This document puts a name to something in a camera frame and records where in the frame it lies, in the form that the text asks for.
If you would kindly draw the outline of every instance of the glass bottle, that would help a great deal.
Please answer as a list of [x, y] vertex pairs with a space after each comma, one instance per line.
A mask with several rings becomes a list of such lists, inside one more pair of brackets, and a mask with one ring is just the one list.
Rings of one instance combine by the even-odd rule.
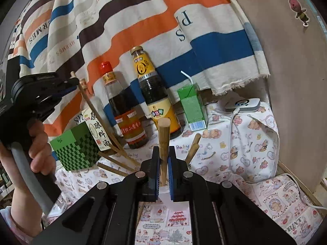
[[126, 142], [131, 149], [144, 146], [148, 142], [147, 134], [141, 125], [136, 111], [129, 104], [128, 97], [125, 96], [125, 90], [116, 79], [111, 64], [109, 62], [102, 63], [100, 72], [103, 75], [102, 78], [113, 116]]
[[[106, 123], [108, 129], [114, 134], [113, 129], [110, 126], [110, 123], [108, 121], [108, 118], [103, 110], [103, 105], [102, 105], [100, 98], [95, 95], [93, 96], [90, 94], [84, 78], [80, 80], [80, 85], [84, 89], [85, 94], [90, 99], [92, 105], [94, 106], [94, 108], [96, 109], [98, 114], [100, 115], [101, 119]], [[96, 116], [94, 115], [94, 113], [92, 112], [91, 108], [89, 107], [89, 105], [87, 104], [85, 99], [82, 99], [82, 102], [81, 102], [81, 112], [85, 119], [87, 127], [89, 128], [99, 149], [101, 151], [109, 150], [110, 149], [109, 141], [111, 141], [111, 140], [110, 140], [109, 136], [107, 135], [106, 131], [104, 130], [104, 128], [102, 127], [102, 125], [100, 124], [100, 122], [98, 121], [98, 119], [96, 118]]]
[[170, 139], [182, 133], [179, 120], [171, 105], [163, 82], [150, 61], [148, 54], [141, 46], [130, 50], [134, 67], [137, 72], [141, 92], [151, 112], [152, 119], [157, 126], [162, 117], [170, 119]]

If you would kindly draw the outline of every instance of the brown panel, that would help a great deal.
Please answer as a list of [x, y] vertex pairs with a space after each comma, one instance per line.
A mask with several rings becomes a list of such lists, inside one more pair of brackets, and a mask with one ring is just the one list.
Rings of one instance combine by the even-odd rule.
[[314, 191], [327, 163], [327, 43], [309, 5], [305, 28], [288, 0], [237, 0], [256, 31], [271, 76], [279, 159]]

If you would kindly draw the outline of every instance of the silver screw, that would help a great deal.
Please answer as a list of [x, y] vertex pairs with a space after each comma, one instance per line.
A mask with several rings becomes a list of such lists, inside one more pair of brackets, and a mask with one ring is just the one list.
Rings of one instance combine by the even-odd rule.
[[224, 188], [231, 188], [232, 187], [232, 183], [230, 181], [223, 181], [221, 183], [221, 185], [224, 187]]
[[191, 178], [191, 177], [193, 177], [193, 172], [191, 172], [191, 171], [185, 171], [183, 173], [183, 176], [186, 177], [186, 178]]
[[145, 172], [144, 171], [138, 171], [137, 173], [135, 173], [135, 176], [137, 178], [143, 178], [145, 176]]
[[103, 190], [105, 188], [107, 188], [107, 184], [103, 181], [99, 182], [96, 187], [99, 189], [99, 190]]

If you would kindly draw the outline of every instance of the green carton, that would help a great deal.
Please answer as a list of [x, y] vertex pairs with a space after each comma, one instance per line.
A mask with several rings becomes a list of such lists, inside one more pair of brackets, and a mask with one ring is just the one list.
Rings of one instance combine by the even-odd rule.
[[191, 131], [206, 129], [208, 114], [200, 96], [197, 84], [187, 85], [177, 90]]
[[90, 168], [100, 158], [99, 147], [85, 122], [65, 131], [50, 144], [67, 171]]

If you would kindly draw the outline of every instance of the checkered box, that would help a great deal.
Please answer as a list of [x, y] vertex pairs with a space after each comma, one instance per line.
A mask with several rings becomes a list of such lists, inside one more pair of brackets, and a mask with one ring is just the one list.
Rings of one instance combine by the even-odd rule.
[[100, 158], [99, 147], [85, 122], [65, 131], [50, 144], [67, 171], [90, 168]]

